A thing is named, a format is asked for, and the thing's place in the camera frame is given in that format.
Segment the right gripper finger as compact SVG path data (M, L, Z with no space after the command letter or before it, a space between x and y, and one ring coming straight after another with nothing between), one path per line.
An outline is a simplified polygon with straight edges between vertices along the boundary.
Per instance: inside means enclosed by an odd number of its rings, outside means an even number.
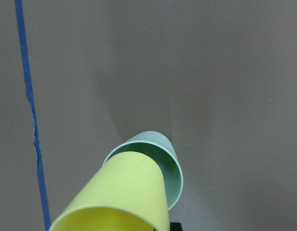
M170 223L170 231L182 231L182 225L179 222Z

